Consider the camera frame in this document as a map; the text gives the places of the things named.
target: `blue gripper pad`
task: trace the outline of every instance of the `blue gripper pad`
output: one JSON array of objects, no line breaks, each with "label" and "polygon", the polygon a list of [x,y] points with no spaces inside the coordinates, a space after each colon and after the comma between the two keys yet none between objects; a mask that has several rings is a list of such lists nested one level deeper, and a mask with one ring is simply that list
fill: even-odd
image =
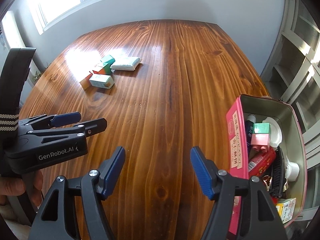
[{"label": "blue gripper pad", "polygon": [[101,189],[100,197],[106,200],[116,186],[120,172],[125,161],[125,150],[118,146],[110,159],[105,160],[99,167],[100,176],[98,187]]},{"label": "blue gripper pad", "polygon": [[53,117],[53,119],[51,120],[51,126],[61,127],[64,125],[80,122],[80,120],[81,114],[79,112],[59,114]]},{"label": "blue gripper pad", "polygon": [[214,191],[212,189],[212,176],[209,173],[211,168],[206,164],[207,159],[204,157],[199,147],[192,147],[190,151],[190,159],[193,170],[196,173],[198,182],[202,189],[202,193],[210,200],[213,200]]}]

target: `white tape roll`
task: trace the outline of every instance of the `white tape roll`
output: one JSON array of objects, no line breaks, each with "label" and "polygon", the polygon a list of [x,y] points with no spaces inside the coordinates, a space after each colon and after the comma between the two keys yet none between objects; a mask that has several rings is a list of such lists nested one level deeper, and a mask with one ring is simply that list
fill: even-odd
[{"label": "white tape roll", "polygon": [[296,181],[299,170],[299,165],[297,163],[290,162],[287,157],[285,161],[285,177],[288,181]]}]

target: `wood grain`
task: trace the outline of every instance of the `wood grain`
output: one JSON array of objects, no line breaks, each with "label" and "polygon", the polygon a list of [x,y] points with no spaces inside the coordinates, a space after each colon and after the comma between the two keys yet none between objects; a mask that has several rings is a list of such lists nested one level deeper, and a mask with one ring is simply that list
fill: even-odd
[{"label": "wood grain", "polygon": [[[143,60],[134,72],[116,71],[110,90],[84,91],[77,79],[107,54]],[[116,239],[198,240],[212,202],[196,181],[190,149],[199,145],[228,170],[225,115],[240,94],[267,91],[219,26],[141,21],[79,37],[40,78],[20,117],[79,111],[84,121],[106,118],[106,131],[88,138],[86,156],[43,170],[44,192],[58,175],[84,175],[121,145],[125,165],[113,195],[103,202]],[[77,209],[82,239],[88,239],[80,199]]]}]

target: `white stripe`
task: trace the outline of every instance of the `white stripe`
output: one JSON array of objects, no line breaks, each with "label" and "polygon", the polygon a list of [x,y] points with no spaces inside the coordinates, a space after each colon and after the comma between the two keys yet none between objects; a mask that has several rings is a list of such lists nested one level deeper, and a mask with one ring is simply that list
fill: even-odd
[{"label": "white stripe", "polygon": [[18,125],[16,125],[15,127],[1,127],[0,126],[0,131],[15,131],[18,128]]},{"label": "white stripe", "polygon": [[17,119],[16,121],[1,121],[0,120],[0,124],[8,124],[8,125],[14,125],[17,124],[19,122],[19,119]]},{"label": "white stripe", "polygon": [[0,114],[0,118],[10,118],[10,119],[15,119],[19,117],[19,114]]}]

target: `human hand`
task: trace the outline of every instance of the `human hand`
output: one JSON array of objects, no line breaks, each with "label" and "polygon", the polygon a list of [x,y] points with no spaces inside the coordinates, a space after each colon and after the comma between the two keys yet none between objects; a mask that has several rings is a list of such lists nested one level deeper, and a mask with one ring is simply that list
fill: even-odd
[{"label": "human hand", "polygon": [[[34,191],[31,201],[38,207],[42,202],[41,190],[43,184],[43,175],[41,171],[35,172],[33,181]],[[20,196],[26,191],[26,185],[22,179],[18,178],[1,178],[0,177],[0,205],[5,205],[6,196]]]}]

